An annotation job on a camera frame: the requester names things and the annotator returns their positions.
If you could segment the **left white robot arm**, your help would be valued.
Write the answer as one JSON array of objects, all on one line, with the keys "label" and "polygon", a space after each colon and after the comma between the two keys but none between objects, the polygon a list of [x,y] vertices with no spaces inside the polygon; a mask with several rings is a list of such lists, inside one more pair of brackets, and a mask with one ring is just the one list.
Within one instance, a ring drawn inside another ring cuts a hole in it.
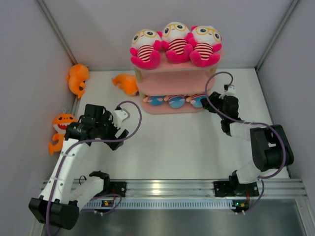
[{"label": "left white robot arm", "polygon": [[128,136],[122,122],[129,118],[127,110],[117,106],[114,112],[99,105],[88,104],[78,121],[66,128],[63,148],[55,168],[38,198],[31,198],[29,209],[39,223],[71,230],[79,213],[94,196],[107,196],[111,180],[107,173],[93,171],[82,185],[72,190],[76,171],[92,142],[102,140],[112,150],[121,147]]}]

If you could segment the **pink panda plush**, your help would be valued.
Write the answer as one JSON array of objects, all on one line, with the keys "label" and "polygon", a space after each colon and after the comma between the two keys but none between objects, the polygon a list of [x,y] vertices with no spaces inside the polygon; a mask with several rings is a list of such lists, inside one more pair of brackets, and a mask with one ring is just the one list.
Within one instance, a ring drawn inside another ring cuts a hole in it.
[{"label": "pink panda plush", "polygon": [[161,62],[161,42],[160,34],[154,30],[143,29],[137,32],[129,50],[132,64],[145,70],[157,68]]},{"label": "pink panda plush", "polygon": [[213,26],[193,26],[189,36],[190,61],[197,67],[208,67],[221,59],[222,36]]},{"label": "pink panda plush", "polygon": [[180,22],[171,22],[161,32],[162,47],[165,56],[171,63],[184,63],[189,61],[189,55],[193,50],[189,44],[190,30]]}]

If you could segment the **black-haired doll plush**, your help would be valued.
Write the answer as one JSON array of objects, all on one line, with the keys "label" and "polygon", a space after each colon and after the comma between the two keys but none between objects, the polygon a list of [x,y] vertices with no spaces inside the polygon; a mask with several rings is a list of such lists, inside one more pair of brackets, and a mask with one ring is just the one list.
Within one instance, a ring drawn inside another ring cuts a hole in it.
[{"label": "black-haired doll plush", "polygon": [[182,94],[168,95],[164,97],[164,101],[168,102],[171,108],[178,109],[186,103],[186,97]]}]

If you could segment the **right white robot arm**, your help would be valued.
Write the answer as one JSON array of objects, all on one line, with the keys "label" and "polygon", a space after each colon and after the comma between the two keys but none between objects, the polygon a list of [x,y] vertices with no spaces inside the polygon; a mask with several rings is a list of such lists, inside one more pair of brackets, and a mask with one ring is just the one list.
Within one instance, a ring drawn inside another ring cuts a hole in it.
[{"label": "right white robot arm", "polygon": [[279,172],[293,163],[294,155],[283,127],[278,124],[266,125],[241,120],[237,97],[213,92],[201,99],[201,105],[203,109],[221,118],[223,133],[230,137],[239,137],[251,144],[252,159],[232,172],[224,187],[216,190],[217,196],[244,196],[246,192],[258,196],[255,182],[264,172]]}]

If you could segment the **blue-hat doll plush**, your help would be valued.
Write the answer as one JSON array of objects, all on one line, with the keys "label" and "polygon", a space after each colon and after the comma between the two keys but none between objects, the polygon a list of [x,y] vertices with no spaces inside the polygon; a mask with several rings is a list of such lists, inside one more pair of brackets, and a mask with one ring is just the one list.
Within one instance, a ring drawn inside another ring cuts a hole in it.
[{"label": "blue-hat doll plush", "polygon": [[206,98],[205,94],[197,93],[193,95],[189,95],[186,98],[186,102],[190,103],[195,108],[202,108],[201,100]]}]

